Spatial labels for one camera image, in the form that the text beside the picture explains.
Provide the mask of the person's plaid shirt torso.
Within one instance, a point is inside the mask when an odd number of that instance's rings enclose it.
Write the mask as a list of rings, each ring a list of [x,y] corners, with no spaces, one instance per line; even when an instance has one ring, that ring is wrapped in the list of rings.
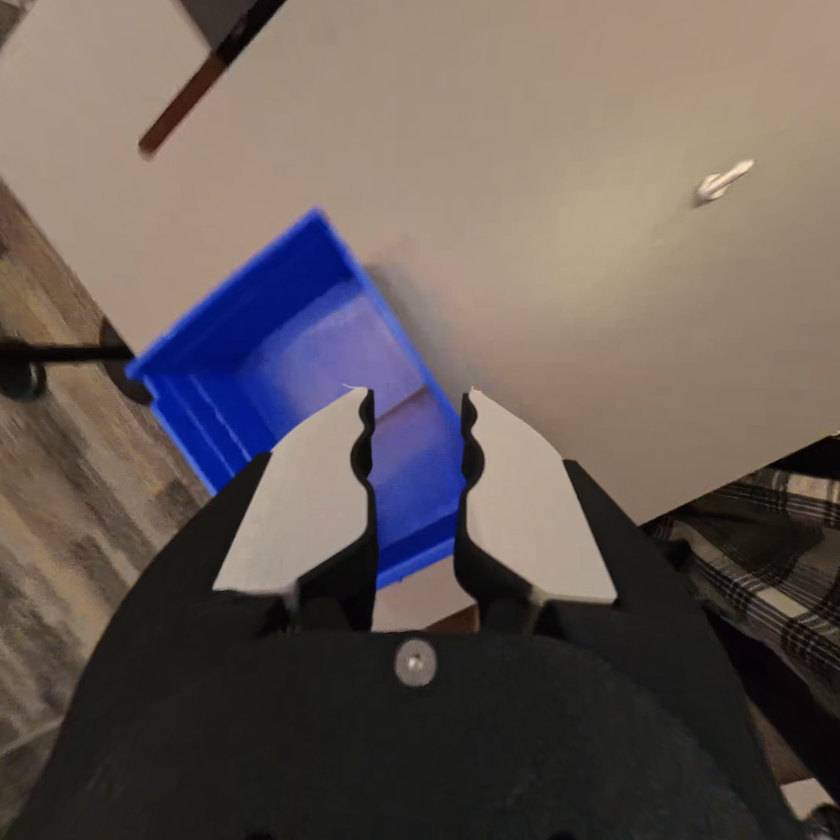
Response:
[[[703,606],[778,655],[838,717],[837,477],[765,467],[644,530]]]

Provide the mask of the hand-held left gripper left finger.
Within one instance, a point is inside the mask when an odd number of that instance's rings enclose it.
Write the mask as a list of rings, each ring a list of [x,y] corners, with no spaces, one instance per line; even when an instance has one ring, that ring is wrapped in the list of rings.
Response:
[[[215,592],[290,595],[342,551],[375,539],[373,397],[350,388],[273,447]]]

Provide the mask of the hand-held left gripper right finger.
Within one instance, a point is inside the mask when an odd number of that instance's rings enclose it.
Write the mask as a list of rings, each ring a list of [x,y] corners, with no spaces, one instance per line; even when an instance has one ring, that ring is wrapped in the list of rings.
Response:
[[[559,452],[486,393],[463,395],[455,573],[480,604],[612,605],[616,587]]]

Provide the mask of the blue plastic bin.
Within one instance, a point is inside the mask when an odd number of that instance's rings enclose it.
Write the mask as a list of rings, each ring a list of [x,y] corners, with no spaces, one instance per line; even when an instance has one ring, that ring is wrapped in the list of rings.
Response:
[[[212,496],[350,387],[372,389],[377,586],[452,555],[459,413],[323,212],[237,269],[127,374]]]

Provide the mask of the silver hex head bolt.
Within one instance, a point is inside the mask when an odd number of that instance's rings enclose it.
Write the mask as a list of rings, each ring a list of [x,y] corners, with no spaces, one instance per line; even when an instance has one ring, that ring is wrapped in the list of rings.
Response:
[[[726,171],[706,176],[695,190],[694,204],[704,206],[719,200],[735,182],[750,173],[754,165],[755,160],[747,159],[739,161]]]

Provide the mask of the black metal leg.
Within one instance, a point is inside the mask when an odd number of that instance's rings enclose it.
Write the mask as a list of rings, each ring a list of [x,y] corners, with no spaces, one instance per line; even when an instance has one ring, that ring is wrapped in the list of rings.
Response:
[[[128,400],[141,406],[152,404],[153,397],[143,383],[127,375],[134,359],[110,321],[101,321],[98,343],[30,343],[2,334],[1,396],[16,403],[34,402],[47,392],[47,367],[57,364],[95,364]]]

